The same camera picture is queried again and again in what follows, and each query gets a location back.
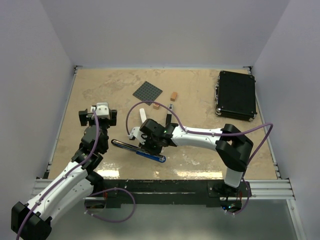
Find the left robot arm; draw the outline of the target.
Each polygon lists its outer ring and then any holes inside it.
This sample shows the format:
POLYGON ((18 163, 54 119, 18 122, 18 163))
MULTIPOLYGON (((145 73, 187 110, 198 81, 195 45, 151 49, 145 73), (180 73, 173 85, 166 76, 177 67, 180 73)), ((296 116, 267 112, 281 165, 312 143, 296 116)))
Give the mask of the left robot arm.
POLYGON ((117 110, 97 103, 78 115, 86 129, 71 161, 40 193, 11 209, 11 229, 18 240, 47 239, 53 225, 75 204, 104 190, 103 178, 95 168, 109 149, 108 128, 117 124, 117 110))

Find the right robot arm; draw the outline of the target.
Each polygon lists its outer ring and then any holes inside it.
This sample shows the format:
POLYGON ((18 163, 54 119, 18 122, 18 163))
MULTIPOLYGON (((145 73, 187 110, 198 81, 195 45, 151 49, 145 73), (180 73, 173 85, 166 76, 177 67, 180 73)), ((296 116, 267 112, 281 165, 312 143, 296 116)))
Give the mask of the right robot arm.
POLYGON ((247 170, 253 142, 232 124, 222 128, 203 129, 169 123, 162 126, 153 119, 146 119, 131 134, 138 139, 147 153, 158 155, 165 147, 191 146, 218 153, 226 166, 223 192, 230 197, 241 190, 241 180, 247 170))

